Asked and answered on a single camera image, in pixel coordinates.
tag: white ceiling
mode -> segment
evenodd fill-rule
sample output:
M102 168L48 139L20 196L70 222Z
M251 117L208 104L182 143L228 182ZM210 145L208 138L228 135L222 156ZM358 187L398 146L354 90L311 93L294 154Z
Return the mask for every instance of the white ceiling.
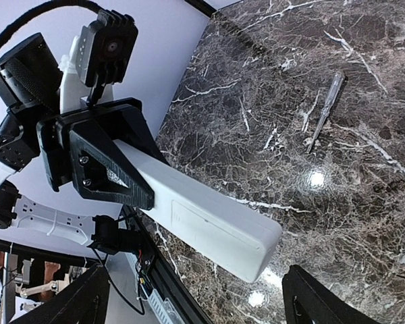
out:
M205 2L207 2L209 5L217 10L240 1L241 0L205 0Z

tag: wire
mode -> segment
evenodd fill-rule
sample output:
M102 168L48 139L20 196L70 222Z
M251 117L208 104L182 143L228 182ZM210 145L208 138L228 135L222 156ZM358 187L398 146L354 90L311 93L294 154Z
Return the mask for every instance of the wire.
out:
M69 7L69 6L78 6L89 9L96 14L99 10L102 9L100 5L95 2L88 1L88 0L50 0L37 7L34 7L28 10L26 13L23 13L15 22L10 24L5 28L3 32L0 34L0 49L6 44L11 37L25 24L31 21L33 18L40 16L41 14L60 8L60 7Z
M18 269L15 269L15 270L13 270L13 271L10 271L11 275L12 275L15 271L17 271L17 270L18 270ZM15 278L16 278L17 276L18 276L18 274L15 274L12 279L10 279L7 283L5 283L5 284L3 285L3 287L1 287L1 292L0 292L0 308L1 308L1 301L3 300L3 291L4 291L5 287L6 287L7 285L9 285L13 280L15 280Z
M123 216L122 218L117 218L115 221L116 222L121 222L121 221L126 221L128 219L134 218L135 216L138 216L137 212L133 210L129 215Z
M96 257L98 258L98 260L99 260L99 262L102 264L102 266L105 268L105 270L106 270L106 272L107 272L107 275L108 275L108 280L109 280L109 283L113 286L113 288L114 288L114 290L118 293L118 295L120 296L120 298L130 307L130 308L132 308L134 311L136 311L139 315L145 315L146 314L146 311L145 311L145 309L144 309L144 305L143 305L143 303L142 303L142 299L140 298L140 308L141 308L141 310L139 310L139 309L137 309L120 291L119 291L119 289L117 288L117 286L114 284L114 282L113 282L113 280L111 279L111 276L109 275L109 272L108 272L108 269L106 268L106 266L105 266L105 262L104 261L102 261L102 259L101 259L101 257L99 256L99 253L95 250L95 249L93 249L92 248L92 250L93 250L93 252L96 254ZM140 297L140 285L138 284L138 297Z

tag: dark marble surface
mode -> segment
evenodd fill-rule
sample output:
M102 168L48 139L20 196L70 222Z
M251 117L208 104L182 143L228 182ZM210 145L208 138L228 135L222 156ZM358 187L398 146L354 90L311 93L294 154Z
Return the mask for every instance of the dark marble surface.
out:
M348 77L311 154L335 71ZM171 164L278 221L252 284L159 245L214 323L285 323L301 265L384 324L405 323L405 0L247 0L209 24L158 140Z

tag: black plastic part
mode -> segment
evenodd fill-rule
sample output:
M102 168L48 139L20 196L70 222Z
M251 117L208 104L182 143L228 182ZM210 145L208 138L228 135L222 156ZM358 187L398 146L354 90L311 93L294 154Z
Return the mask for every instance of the black plastic part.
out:
M83 198L151 209L153 190L113 142L123 140L167 163L140 107L140 101L126 99L40 122L38 139L51 187L58 191L73 181Z
M348 306L298 265L283 277L287 324L378 324Z
M19 171L39 156L36 123L59 113L61 77L40 33L0 58L0 97L8 106L0 125L0 162Z
M0 251L22 255L27 259L40 259L60 263L62 265L73 265L75 267L91 267L92 265L99 263L97 260L91 258L51 252L4 240L0 240Z
M109 216L96 216L93 243L89 248L95 248L106 254L115 255L118 252L130 252L138 254L141 248L139 233L130 233L126 229L120 229L119 223Z
M18 189L10 182L4 181L0 187L0 229L8 228L16 214L12 212L17 199L20 198Z
M12 321L13 324L104 324L109 283L107 270L91 267L52 300Z
M41 33L0 58L0 97L14 113L42 104L57 112L62 73Z
M76 71L92 87L89 107L102 97L106 84L123 81L137 36L134 19L114 10L101 9L97 20L82 28Z
M127 217L132 213L132 208L125 206L121 216ZM141 235L141 263L145 273L143 278L147 284L156 289L162 299L168 298L172 302L185 324L211 324L210 318L174 273L141 220L138 217L131 218L128 229Z
M207 17L211 18L211 16L216 12L216 9L209 5L204 0L184 0L193 6L195 9L201 11Z

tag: screwdriver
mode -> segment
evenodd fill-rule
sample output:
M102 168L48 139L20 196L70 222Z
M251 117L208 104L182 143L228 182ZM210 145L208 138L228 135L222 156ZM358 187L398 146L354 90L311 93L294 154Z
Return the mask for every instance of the screwdriver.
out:
M321 110L321 116L318 121L317 129L315 130L315 133L313 134L312 137L312 142L310 142L308 150L306 151L307 154L309 154L312 150L312 147L315 143L315 141L318 138L319 133L323 129L325 120L327 117L329 117L330 114L330 109L333 107L336 98L339 95L340 88L342 87L342 84L344 83L345 80L345 74L341 71L337 71L335 74L335 77L333 78L333 82L331 83L329 94L327 95L327 98L325 99L325 104L323 107L323 110Z

